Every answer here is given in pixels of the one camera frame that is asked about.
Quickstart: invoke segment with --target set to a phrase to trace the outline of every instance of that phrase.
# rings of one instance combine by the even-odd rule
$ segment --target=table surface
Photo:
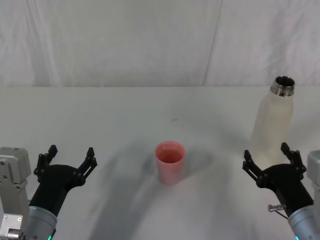
[[[242,170],[267,87],[0,88],[0,146],[79,166],[93,147],[98,167],[72,189],[56,240],[292,240],[268,213],[275,195]],[[304,163],[320,149],[320,87],[297,87],[288,144]],[[187,149],[184,179],[159,183],[153,151],[166,140]],[[311,182],[303,180],[313,196]],[[28,178],[31,198],[38,186]]]

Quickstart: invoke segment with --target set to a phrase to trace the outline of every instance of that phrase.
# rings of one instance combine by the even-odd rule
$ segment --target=plastic cup
[[[184,146],[176,141],[165,141],[155,148],[154,154],[160,181],[169,186],[180,182],[186,156]]]

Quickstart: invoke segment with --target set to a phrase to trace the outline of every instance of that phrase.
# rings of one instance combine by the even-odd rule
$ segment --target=water bottle
[[[249,151],[262,170],[285,159],[281,143],[286,142],[294,110],[295,81],[288,76],[278,76],[263,98],[255,120]]]

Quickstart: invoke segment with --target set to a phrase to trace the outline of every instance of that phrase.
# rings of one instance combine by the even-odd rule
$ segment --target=white backdrop
[[[0,86],[320,84],[319,0],[0,0]]]

